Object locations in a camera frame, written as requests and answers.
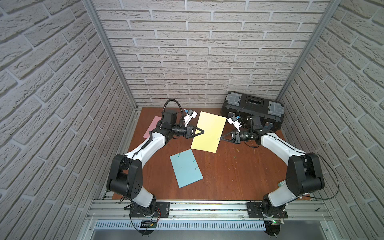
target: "wooden table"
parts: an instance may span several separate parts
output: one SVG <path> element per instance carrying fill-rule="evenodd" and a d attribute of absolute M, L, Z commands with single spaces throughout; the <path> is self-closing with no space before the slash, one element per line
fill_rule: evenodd
<path fill-rule="evenodd" d="M 193 126 L 197 125 L 201 111 L 220 115 L 219 108 L 193 110 L 198 112 L 197 117 L 190 122 Z M 162 108 L 142 109 L 127 152 L 145 140 L 142 136 L 153 118 L 161 116 L 161 111 Z M 233 130 L 235 127 L 226 122 L 222 135 Z M 283 138 L 280 130 L 276 133 Z M 274 191 L 279 182 L 285 180 L 285 163 L 269 149 L 263 146 L 253 149 L 244 142 L 233 144 L 220 141 L 216 153 L 192 149 L 203 179 L 179 188 L 169 156 L 190 149 L 191 144 L 192 139 L 172 139 L 143 167 L 143 186 L 157 199 L 261 200 L 265 194 Z"/>

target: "black mounting plate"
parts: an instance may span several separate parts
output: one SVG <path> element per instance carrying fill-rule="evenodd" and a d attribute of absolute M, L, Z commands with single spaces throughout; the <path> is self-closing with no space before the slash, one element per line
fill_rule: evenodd
<path fill-rule="evenodd" d="M 170 202 L 156 202 L 156 208 L 159 208 L 161 212 L 160 218 L 166 218 L 169 216 L 169 206 Z M 156 219 L 159 213 L 155 211 L 153 218 Z M 145 217 L 141 212 L 139 212 L 139 208 L 137 204 L 133 204 L 131 211 L 129 212 L 130 217 Z"/>
<path fill-rule="evenodd" d="M 265 218 L 263 216 L 261 207 L 261 202 L 247 202 L 248 217 L 249 218 Z M 270 214 L 276 215 L 275 218 L 288 218 L 288 214 L 285 210 L 285 207 L 275 207 L 275 210 L 270 211 Z"/>

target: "brick wall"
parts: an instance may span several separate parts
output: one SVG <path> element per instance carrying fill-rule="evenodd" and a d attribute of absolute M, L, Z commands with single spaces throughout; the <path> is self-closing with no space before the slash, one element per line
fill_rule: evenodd
<path fill-rule="evenodd" d="M 328 1 L 94 0 L 139 106 L 274 99 Z"/>
<path fill-rule="evenodd" d="M 0 1 L 0 239 L 70 239 L 132 109 L 82 1 Z"/>
<path fill-rule="evenodd" d="M 283 98 L 286 139 L 338 175 L 325 203 L 343 238 L 384 237 L 383 6 L 342 1 Z M 336 179 L 323 171 L 327 198 Z"/>

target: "yellow paper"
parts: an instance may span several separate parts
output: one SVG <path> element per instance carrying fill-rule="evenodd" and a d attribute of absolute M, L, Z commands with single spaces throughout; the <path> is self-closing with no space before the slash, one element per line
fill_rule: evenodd
<path fill-rule="evenodd" d="M 204 130 L 204 134 L 193 138 L 191 149 L 216 153 L 226 120 L 225 117 L 200 112 L 197 127 Z"/>

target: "pink paper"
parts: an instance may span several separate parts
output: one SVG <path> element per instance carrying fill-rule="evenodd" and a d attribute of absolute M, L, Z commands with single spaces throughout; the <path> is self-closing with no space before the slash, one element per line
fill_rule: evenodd
<path fill-rule="evenodd" d="M 152 120 L 151 124 L 149 125 L 147 131 L 145 132 L 143 138 L 149 138 L 149 131 L 152 131 L 156 128 L 157 122 L 161 120 L 161 117 L 155 116 L 155 118 Z"/>

